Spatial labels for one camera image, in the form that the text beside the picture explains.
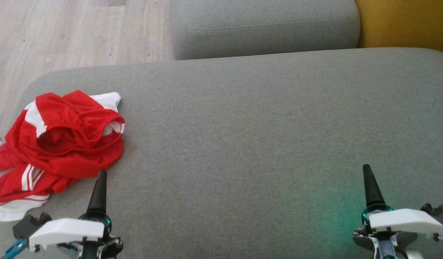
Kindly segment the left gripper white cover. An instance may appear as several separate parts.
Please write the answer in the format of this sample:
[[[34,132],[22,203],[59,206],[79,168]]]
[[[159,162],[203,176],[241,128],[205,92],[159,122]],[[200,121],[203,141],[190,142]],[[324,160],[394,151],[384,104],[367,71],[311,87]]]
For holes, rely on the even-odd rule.
[[[96,179],[87,213],[78,219],[52,220],[29,237],[29,249],[39,252],[56,245],[77,253],[77,259],[116,259],[124,241],[111,235],[112,221],[106,215],[107,171],[101,169]]]

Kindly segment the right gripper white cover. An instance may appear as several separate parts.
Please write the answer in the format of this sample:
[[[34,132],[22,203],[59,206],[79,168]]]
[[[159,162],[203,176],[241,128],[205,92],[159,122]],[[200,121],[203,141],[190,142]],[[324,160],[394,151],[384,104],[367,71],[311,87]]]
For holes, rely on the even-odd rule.
[[[418,235],[443,240],[443,205],[394,210],[385,204],[369,164],[363,165],[363,174],[367,208],[353,233],[356,246],[372,252],[373,259],[422,259],[420,252],[408,249]]]

